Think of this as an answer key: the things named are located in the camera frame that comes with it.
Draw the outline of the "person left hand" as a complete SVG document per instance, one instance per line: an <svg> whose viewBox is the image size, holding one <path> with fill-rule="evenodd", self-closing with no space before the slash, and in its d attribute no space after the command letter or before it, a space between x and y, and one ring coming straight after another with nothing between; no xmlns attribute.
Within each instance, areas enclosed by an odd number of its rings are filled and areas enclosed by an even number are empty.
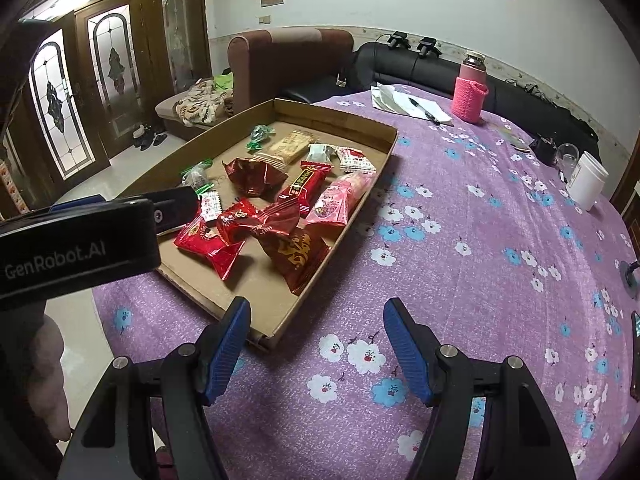
<svg viewBox="0 0 640 480"><path fill-rule="evenodd" d="M67 442L72 436L61 365L63 352L64 340L58 324L43 315L42 326L30 345L32 374L27 383L27 399L55 442Z"/></svg>

